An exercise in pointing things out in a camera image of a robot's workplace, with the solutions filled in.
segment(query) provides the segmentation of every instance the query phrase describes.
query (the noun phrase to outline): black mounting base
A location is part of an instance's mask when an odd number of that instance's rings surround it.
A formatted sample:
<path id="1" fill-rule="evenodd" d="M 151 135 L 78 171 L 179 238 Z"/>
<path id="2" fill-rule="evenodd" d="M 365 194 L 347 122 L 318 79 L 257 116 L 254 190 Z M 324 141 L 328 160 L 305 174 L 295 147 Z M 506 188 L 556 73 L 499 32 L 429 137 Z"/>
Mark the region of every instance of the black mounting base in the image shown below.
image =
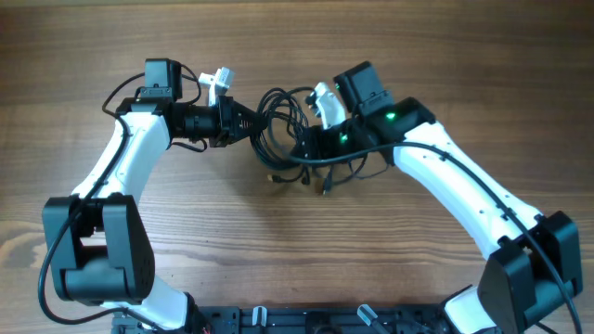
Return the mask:
<path id="1" fill-rule="evenodd" d="M 377 321 L 391 334 L 459 334 L 441 313 L 439 304 L 407 304 L 394 308 L 374 308 Z M 200 312 L 210 324 L 210 334 L 377 334 L 357 315 L 356 308 L 280 308 L 266 310 L 254 326 L 253 309 L 238 307 L 201 307 Z M 130 317 L 116 316 L 111 333 L 149 334 Z M 498 334 L 492 328 L 484 334 Z"/>

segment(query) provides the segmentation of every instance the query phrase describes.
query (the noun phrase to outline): robotic arm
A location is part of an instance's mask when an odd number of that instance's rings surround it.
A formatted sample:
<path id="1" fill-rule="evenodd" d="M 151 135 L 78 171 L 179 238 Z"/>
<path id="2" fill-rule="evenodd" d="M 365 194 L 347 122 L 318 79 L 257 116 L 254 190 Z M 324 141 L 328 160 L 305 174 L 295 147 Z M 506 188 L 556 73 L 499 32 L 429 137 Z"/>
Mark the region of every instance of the robotic arm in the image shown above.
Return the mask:
<path id="1" fill-rule="evenodd" d="M 367 305 L 352 311 L 199 309 L 189 294 L 154 275 L 154 255 L 137 203 L 150 171 L 173 138 L 194 142 L 209 138 L 210 146 L 219 148 L 261 133 L 268 122 L 224 96 L 233 78 L 229 69 L 200 76 L 200 83 L 210 86 L 205 107 L 176 102 L 181 97 L 179 63 L 148 59 L 145 76 L 140 96 L 126 98 L 116 111 L 128 126 L 123 154 L 50 259 L 62 300 L 125 310 L 113 320 L 114 333 L 520 333 L 563 304 L 563 293 L 531 239 L 552 261 L 565 293 L 574 297 L 582 290 L 575 223 L 562 212 L 545 217 L 514 197 L 468 158 L 416 99 L 395 103 L 365 62 L 334 78 L 351 119 L 346 119 L 342 104 L 324 83 L 308 97 L 323 124 L 298 138 L 307 145 L 297 146 L 292 159 L 323 165 L 378 150 L 388 163 L 427 187 L 473 237 L 487 260 L 479 286 L 440 305 L 389 310 Z M 114 135 L 89 176 L 70 197 L 52 198 L 45 205 L 48 247 L 109 165 L 123 134 L 122 124 L 116 122 Z M 477 185 L 477 178 L 484 186 Z M 493 194 L 503 199 L 504 207 Z M 94 231 L 105 231 L 106 246 L 82 244 L 80 238 Z"/>

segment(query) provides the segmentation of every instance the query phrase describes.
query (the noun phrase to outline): wooden surface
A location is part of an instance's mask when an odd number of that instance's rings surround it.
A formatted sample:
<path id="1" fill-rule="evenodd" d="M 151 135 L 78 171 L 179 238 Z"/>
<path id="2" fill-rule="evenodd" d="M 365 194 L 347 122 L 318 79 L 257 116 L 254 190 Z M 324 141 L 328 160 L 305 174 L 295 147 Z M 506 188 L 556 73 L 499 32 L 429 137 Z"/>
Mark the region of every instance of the wooden surface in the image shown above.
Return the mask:
<path id="1" fill-rule="evenodd" d="M 40 213 L 49 197 L 70 194 L 110 139 L 103 99 L 157 57 L 198 73 L 231 68 L 229 95 L 251 108 L 271 87 L 330 82 L 371 60 L 395 98 L 423 102 L 503 186 L 577 221 L 585 291 L 575 303 L 594 332 L 594 8 L 569 3 L 3 9 L 0 332 L 109 331 L 108 319 L 65 328 L 40 312 Z M 380 167 L 374 157 L 366 172 Z M 323 198 L 268 183 L 269 173 L 247 141 L 164 154 L 139 206 L 157 274 L 199 305 L 439 302 L 478 283 L 473 241 L 396 169 Z M 89 313 L 49 294 L 62 315 Z M 571 332 L 564 309 L 546 323 Z"/>

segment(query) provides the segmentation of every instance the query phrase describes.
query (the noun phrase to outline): wire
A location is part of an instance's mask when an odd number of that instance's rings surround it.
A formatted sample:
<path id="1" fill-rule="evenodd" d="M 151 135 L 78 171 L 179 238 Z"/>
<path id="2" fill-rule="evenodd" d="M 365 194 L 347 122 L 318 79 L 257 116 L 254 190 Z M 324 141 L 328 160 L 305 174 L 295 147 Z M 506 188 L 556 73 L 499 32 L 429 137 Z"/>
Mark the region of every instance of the wire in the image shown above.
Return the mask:
<path id="1" fill-rule="evenodd" d="M 353 170 L 353 164 L 351 161 L 349 161 L 348 164 L 349 164 L 349 170 L 351 171 L 351 173 L 348 176 L 344 177 L 342 180 L 338 180 L 338 181 L 333 180 L 335 165 L 330 165 L 330 169 L 328 171 L 328 174 L 326 175 L 324 184 L 322 185 L 322 194 L 328 193 L 333 186 L 339 186 L 339 185 L 345 184 L 345 183 L 351 181 L 352 179 L 356 178 L 357 175 L 363 170 L 363 167 L 365 167 L 365 162 L 367 161 L 367 159 L 368 159 L 368 156 L 365 155 L 363 157 L 363 160 L 359 164 L 359 166 L 356 168 L 356 170 Z"/>
<path id="2" fill-rule="evenodd" d="M 548 334 L 557 334 L 556 331 L 552 330 L 550 327 L 548 327 L 547 325 L 541 323 L 541 322 L 537 322 L 535 324 L 538 328 L 544 330 L 545 332 L 547 332 Z"/>
<path id="3" fill-rule="evenodd" d="M 361 170 L 363 169 L 363 166 L 365 164 L 365 158 L 366 157 L 367 157 L 367 155 L 364 156 L 364 160 L 361 162 L 361 164 L 359 165 L 359 167 L 355 171 L 353 171 L 353 161 L 348 161 L 347 162 L 347 164 L 349 165 L 349 170 L 351 171 L 351 173 L 352 173 L 352 175 L 353 175 L 354 178 L 356 178 L 358 180 L 365 180 L 365 179 L 369 179 L 371 177 L 378 176 L 381 173 L 385 173 L 385 172 L 387 172 L 390 169 L 390 164 L 386 162 L 386 167 L 384 169 L 382 169 L 381 171 L 376 172 L 376 173 L 373 173 L 373 174 L 370 174 L 370 175 L 359 176 L 359 172 L 361 172 Z"/>
<path id="4" fill-rule="evenodd" d="M 307 127 L 309 127 L 307 116 L 303 112 L 299 102 L 293 96 L 295 93 L 303 91 L 314 91 L 312 87 L 300 87 L 289 92 L 281 88 L 272 88 L 260 100 L 257 114 L 260 114 L 268 119 L 268 129 L 272 128 L 272 121 L 274 119 L 284 121 L 286 125 L 287 134 L 295 140 L 296 145 L 298 138 L 300 138 Z M 289 113 L 278 112 L 278 108 L 288 108 Z M 258 135 L 251 135 L 250 142 L 256 156 L 268 168 L 275 171 L 285 171 L 291 168 L 299 167 L 301 163 L 289 161 L 279 156 L 269 145 L 266 140 L 264 131 Z M 271 175 L 271 178 L 278 183 L 290 183 L 302 179 L 302 183 L 310 184 L 310 174 L 306 166 L 302 166 L 301 171 L 297 176 L 290 179 L 282 178 L 278 175 Z"/>
<path id="5" fill-rule="evenodd" d="M 195 82 L 196 86 L 198 87 L 198 96 L 196 96 L 193 99 L 186 102 L 189 105 L 193 105 L 194 103 L 198 102 L 198 100 L 202 96 L 202 88 L 200 87 L 200 83 L 198 82 L 198 78 L 196 77 L 196 74 L 194 74 L 194 72 L 188 66 L 186 66 L 184 64 L 180 64 L 180 65 L 182 66 L 182 68 L 186 69 L 186 71 L 188 71 L 190 74 L 192 74 L 191 78 L 188 77 L 187 75 L 182 74 L 182 78 Z"/>
<path id="6" fill-rule="evenodd" d="M 208 145 L 206 144 L 204 138 L 199 138 L 198 140 L 202 143 L 202 148 L 196 148 L 186 143 L 172 142 L 169 144 L 169 147 L 167 149 L 169 149 L 171 146 L 178 146 L 181 148 L 189 149 L 194 152 L 202 153 L 206 150 L 206 148 L 208 148 Z"/>
<path id="7" fill-rule="evenodd" d="M 78 219 L 80 219 L 81 212 L 82 212 L 84 206 L 90 201 L 91 198 L 93 198 L 93 196 L 95 196 L 95 194 L 103 186 L 103 184 L 105 183 L 105 180 L 110 175 L 111 170 L 117 163 L 118 159 L 122 156 L 122 153 L 123 153 L 123 151 L 126 147 L 126 144 L 128 142 L 128 137 L 130 134 L 130 132 L 128 130 L 128 125 L 120 117 L 120 115 L 114 113 L 113 111 L 108 110 L 107 105 L 110 103 L 111 99 L 124 86 L 126 86 L 133 80 L 136 80 L 142 76 L 144 76 L 144 73 L 137 74 L 137 75 L 129 78 L 128 80 L 124 81 L 123 83 L 121 83 L 113 92 L 111 92 L 111 94 L 108 96 L 108 98 L 103 103 L 103 106 L 101 107 L 102 111 L 104 113 L 110 115 L 114 119 L 116 119 L 116 121 L 118 121 L 120 123 L 120 125 L 122 126 L 122 141 L 120 142 L 118 149 L 116 150 L 115 154 L 111 158 L 110 162 L 108 163 L 107 167 L 105 168 L 105 170 L 103 171 L 101 176 L 96 180 L 93 187 L 91 187 L 91 190 L 89 190 L 89 192 L 86 194 L 86 196 L 84 196 L 84 198 L 81 200 L 81 202 L 76 206 L 76 208 L 68 216 L 68 218 L 66 219 L 64 224 L 62 224 L 62 226 L 58 230 L 58 234 L 57 234 L 56 238 L 54 239 L 54 241 L 52 241 L 51 245 L 49 246 L 49 248 L 47 250 L 47 254 L 45 255 L 45 258 L 44 258 L 44 262 L 42 263 L 42 266 L 41 266 L 41 270 L 39 273 L 39 281 L 37 284 L 37 298 L 39 300 L 39 305 L 41 306 L 41 309 L 44 312 L 45 316 L 47 316 L 50 320 L 57 322 L 59 324 L 62 324 L 62 325 L 80 325 L 80 324 L 83 324 L 83 323 L 86 323 L 89 321 L 99 319 L 100 317 L 105 316 L 105 315 L 111 315 L 114 313 L 123 313 L 124 315 L 129 315 L 140 322 L 143 322 L 153 328 L 156 328 L 157 330 L 163 331 L 163 329 L 160 328 L 159 326 L 157 326 L 156 324 L 148 321 L 141 315 L 137 315 L 136 313 L 131 312 L 130 310 L 128 310 L 125 307 L 118 307 L 118 308 L 105 310 L 105 311 L 96 313 L 94 315 L 85 316 L 85 317 L 82 317 L 79 319 L 66 319 L 66 318 L 60 317 L 58 315 L 55 315 L 49 309 L 49 305 L 47 304 L 47 299 L 45 296 L 45 281 L 47 279 L 47 271 L 49 269 L 49 265 L 52 261 L 52 258 L 54 257 L 54 253 L 56 252 L 56 249 L 58 248 L 59 242 L 64 237 L 64 234 L 66 234 L 66 231 L 68 230 L 68 228 L 72 227 L 74 225 L 74 223 L 76 223 L 78 221 Z"/>

